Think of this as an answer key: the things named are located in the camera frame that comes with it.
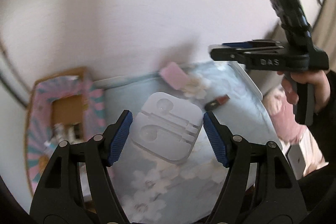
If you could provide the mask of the person's right hand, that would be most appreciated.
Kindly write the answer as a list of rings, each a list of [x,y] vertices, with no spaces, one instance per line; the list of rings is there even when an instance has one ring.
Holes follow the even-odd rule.
[[[306,71],[302,73],[292,72],[290,77],[297,87],[294,88],[291,80],[283,77],[281,86],[285,91],[286,100],[296,105],[301,102],[301,96],[305,95],[304,88],[308,88],[307,94],[314,98],[314,112],[320,112],[327,106],[331,97],[331,87],[324,71]]]

